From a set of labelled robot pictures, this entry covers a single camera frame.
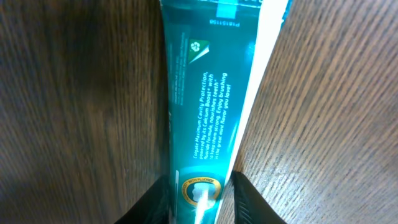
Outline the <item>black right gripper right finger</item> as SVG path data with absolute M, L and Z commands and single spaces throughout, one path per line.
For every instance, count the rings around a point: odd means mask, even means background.
M 233 171 L 235 224 L 286 224 L 242 173 Z

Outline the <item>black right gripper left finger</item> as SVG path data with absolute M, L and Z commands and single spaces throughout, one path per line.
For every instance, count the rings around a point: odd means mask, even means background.
M 169 177 L 162 175 L 115 224 L 169 224 Z

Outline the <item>white teal toothpaste tube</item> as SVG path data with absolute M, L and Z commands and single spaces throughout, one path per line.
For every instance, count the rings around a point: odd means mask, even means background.
M 290 0 L 161 0 L 173 223 L 216 223 Z

